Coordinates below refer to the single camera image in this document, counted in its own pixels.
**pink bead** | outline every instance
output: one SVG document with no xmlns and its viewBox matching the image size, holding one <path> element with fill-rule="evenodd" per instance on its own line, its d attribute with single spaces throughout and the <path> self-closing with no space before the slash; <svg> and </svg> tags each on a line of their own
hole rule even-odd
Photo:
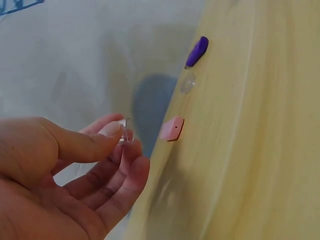
<svg viewBox="0 0 320 240">
<path fill-rule="evenodd" d="M 184 121 L 182 117 L 175 116 L 170 121 L 164 123 L 161 129 L 160 139 L 168 142 L 177 140 L 180 136 Z"/>
</svg>

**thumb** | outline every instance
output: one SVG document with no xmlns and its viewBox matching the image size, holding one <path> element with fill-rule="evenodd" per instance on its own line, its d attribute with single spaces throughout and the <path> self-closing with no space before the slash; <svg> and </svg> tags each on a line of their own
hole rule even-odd
<svg viewBox="0 0 320 240">
<path fill-rule="evenodd" d="M 122 128 L 117 121 L 108 123 L 99 134 L 87 135 L 66 131 L 66 134 L 55 136 L 59 145 L 58 158 L 72 163 L 94 163 L 104 160 L 113 152 L 121 135 Z"/>
<path fill-rule="evenodd" d="M 0 121 L 0 175 L 30 189 L 47 176 L 58 159 L 93 163 L 105 159 L 122 135 L 118 122 L 107 124 L 102 134 L 69 131 L 45 118 Z"/>
</svg>

